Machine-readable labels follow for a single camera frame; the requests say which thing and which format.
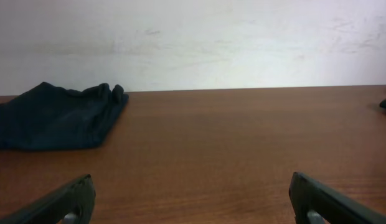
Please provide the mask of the dark blue shirt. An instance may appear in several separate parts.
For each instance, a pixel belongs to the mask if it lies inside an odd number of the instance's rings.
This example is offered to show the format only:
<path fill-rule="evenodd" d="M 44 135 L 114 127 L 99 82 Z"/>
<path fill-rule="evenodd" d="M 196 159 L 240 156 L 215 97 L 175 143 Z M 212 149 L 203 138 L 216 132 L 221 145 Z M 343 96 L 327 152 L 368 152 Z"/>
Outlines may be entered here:
<path fill-rule="evenodd" d="M 128 94 L 109 84 L 83 91 L 43 82 L 0 104 L 0 149 L 55 151 L 103 143 L 127 105 Z"/>

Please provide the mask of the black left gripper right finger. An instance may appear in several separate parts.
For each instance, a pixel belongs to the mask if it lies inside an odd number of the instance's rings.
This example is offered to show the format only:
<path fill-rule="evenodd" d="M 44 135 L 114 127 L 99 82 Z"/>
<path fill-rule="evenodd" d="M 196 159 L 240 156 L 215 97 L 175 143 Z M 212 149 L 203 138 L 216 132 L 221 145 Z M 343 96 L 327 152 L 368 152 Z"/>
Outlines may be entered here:
<path fill-rule="evenodd" d="M 386 216 L 302 172 L 293 173 L 289 198 L 297 224 L 386 224 Z"/>

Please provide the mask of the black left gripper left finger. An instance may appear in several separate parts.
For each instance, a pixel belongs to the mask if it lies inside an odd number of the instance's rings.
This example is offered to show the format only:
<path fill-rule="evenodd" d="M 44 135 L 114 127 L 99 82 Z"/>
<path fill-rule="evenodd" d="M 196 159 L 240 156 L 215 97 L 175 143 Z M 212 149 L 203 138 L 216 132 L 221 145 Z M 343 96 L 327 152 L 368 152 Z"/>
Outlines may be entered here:
<path fill-rule="evenodd" d="M 0 224 L 89 223 L 95 197 L 92 177 L 85 174 L 1 218 Z"/>

